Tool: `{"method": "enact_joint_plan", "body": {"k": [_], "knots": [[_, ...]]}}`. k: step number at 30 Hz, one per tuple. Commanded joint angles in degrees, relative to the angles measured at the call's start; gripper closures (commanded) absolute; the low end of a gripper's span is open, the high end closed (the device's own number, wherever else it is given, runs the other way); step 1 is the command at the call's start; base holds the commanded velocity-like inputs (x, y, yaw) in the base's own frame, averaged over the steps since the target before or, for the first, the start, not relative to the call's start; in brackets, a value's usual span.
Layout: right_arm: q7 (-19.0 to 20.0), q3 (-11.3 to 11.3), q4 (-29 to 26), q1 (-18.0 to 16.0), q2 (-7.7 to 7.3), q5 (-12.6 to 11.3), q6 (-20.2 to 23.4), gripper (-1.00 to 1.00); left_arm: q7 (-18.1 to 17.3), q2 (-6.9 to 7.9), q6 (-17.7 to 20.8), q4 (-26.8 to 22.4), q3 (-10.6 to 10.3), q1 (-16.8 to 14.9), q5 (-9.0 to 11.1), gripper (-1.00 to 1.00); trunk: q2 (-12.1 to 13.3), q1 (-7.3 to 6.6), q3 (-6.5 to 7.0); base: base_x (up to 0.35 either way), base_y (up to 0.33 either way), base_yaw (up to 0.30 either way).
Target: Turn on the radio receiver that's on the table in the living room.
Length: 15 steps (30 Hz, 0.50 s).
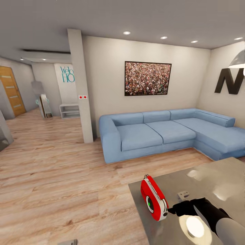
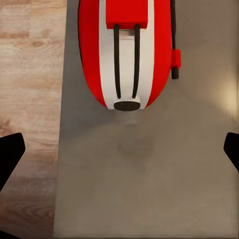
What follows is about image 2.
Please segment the radio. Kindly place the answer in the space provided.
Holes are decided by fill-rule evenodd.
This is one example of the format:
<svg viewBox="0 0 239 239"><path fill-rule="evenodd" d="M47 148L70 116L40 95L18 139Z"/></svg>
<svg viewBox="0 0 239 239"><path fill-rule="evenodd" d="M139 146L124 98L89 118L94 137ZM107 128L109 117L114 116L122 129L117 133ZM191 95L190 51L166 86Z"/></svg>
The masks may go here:
<svg viewBox="0 0 239 239"><path fill-rule="evenodd" d="M86 81L108 109L156 101L170 70L179 78L175 0L79 0L78 39Z"/></svg>

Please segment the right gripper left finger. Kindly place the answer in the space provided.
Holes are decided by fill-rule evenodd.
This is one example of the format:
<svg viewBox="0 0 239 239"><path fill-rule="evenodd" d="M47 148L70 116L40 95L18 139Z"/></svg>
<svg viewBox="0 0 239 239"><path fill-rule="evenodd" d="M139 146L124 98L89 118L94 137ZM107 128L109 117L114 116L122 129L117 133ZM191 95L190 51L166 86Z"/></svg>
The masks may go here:
<svg viewBox="0 0 239 239"><path fill-rule="evenodd" d="M0 191L25 152L21 132L0 138Z"/></svg>

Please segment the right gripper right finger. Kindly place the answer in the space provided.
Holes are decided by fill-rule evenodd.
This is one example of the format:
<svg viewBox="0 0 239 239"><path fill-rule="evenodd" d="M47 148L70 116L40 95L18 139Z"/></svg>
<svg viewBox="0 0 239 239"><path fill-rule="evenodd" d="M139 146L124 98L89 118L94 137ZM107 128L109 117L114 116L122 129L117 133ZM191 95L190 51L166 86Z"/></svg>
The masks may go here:
<svg viewBox="0 0 239 239"><path fill-rule="evenodd" d="M224 151L239 171L239 134L233 132L227 134Z"/></svg>

